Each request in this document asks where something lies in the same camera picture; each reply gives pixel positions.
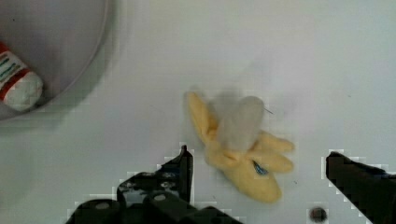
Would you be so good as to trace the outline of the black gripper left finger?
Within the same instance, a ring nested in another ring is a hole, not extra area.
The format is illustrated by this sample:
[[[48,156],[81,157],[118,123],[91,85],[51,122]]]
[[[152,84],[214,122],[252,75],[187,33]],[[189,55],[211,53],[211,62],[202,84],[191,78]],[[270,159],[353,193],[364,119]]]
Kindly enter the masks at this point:
[[[114,199],[80,204],[65,224],[243,224],[214,206],[191,205],[193,156],[186,146],[155,172],[121,182]]]

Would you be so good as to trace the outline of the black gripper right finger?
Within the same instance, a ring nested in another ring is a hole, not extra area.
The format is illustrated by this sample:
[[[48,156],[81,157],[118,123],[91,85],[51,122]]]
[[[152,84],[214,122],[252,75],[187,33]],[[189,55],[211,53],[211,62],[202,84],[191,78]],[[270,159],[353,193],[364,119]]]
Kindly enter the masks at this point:
[[[373,224],[395,224],[395,175],[339,152],[326,158],[325,174]]]

